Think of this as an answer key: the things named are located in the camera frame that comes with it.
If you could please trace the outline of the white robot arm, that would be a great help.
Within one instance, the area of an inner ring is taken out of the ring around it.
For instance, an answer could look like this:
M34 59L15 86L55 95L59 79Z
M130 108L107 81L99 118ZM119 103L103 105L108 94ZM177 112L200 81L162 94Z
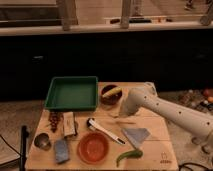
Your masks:
M121 103L119 114L131 116L137 113L141 107L159 114L190 132L198 139L206 153L213 153L212 115L159 98L155 85L151 82L145 82L141 86L131 88Z

